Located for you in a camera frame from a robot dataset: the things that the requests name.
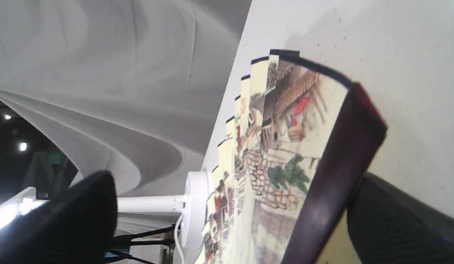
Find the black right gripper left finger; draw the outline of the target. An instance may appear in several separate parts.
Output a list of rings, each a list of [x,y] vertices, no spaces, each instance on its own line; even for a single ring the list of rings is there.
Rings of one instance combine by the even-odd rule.
[[[111,172],[94,172],[0,229],[0,264],[101,264],[117,215]]]

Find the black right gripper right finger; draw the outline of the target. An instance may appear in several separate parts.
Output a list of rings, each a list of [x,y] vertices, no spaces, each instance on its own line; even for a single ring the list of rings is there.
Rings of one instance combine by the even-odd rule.
[[[454,264],[454,218],[367,172],[347,206],[363,264]]]

